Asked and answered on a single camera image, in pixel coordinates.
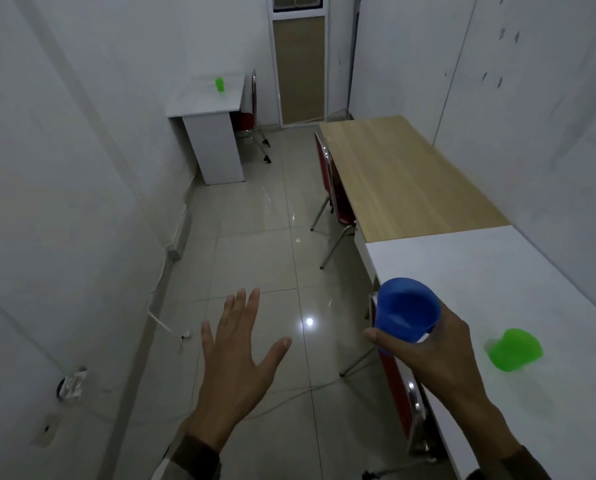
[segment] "light brown tabletop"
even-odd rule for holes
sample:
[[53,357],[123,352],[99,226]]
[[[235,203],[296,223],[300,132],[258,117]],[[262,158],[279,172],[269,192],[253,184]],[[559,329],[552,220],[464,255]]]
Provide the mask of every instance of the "light brown tabletop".
[[403,116],[320,130],[366,242],[509,225]]

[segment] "blue cup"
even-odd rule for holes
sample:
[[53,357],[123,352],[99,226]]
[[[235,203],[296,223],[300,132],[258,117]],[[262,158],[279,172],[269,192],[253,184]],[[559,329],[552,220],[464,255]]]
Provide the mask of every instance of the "blue cup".
[[410,278],[393,278],[378,291],[375,326],[415,343],[440,319],[440,299],[431,289]]

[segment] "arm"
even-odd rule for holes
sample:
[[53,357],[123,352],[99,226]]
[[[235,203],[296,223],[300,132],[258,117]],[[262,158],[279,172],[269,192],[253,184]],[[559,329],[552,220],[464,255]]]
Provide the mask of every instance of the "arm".
[[469,325],[444,304],[429,337],[409,344],[375,328],[367,339],[404,362],[451,413],[489,478],[548,480],[489,401],[473,353]]
[[278,340],[263,361],[251,356],[251,331],[258,314],[260,290],[246,302],[245,290],[228,296],[216,337],[202,324],[205,379],[198,405],[178,429],[173,453],[159,480],[212,480],[220,476],[219,454],[236,425],[262,400],[274,381],[276,369],[292,344]]

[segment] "tiled floor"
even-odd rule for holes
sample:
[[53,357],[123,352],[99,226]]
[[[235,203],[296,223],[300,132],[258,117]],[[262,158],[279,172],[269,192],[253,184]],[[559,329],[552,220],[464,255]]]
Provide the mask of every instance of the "tiled floor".
[[[224,297],[256,286],[262,295],[254,360],[279,337],[294,342],[270,392],[223,450],[222,478],[359,480],[365,469],[406,462],[406,439],[377,356],[351,378],[338,379],[369,348],[361,331],[371,283],[351,237],[325,270],[319,268],[342,227],[325,211],[316,231],[309,231],[325,198],[313,130],[269,134],[271,165],[256,147],[243,145],[247,181],[203,186],[194,194],[189,243],[174,267],[161,316],[177,337],[190,330],[192,338],[181,346],[158,329],[117,480],[150,478],[196,403],[204,372],[201,321],[215,330]],[[388,478],[454,476],[445,463]]]

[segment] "green cup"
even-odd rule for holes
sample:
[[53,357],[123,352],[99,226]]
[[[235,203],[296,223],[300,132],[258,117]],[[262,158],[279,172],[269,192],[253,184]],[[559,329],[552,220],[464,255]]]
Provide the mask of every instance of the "green cup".
[[542,346],[528,331],[510,328],[493,346],[486,351],[501,371],[511,372],[523,368],[544,355]]
[[224,92],[224,79],[222,77],[216,77],[216,89],[218,89],[219,93]]

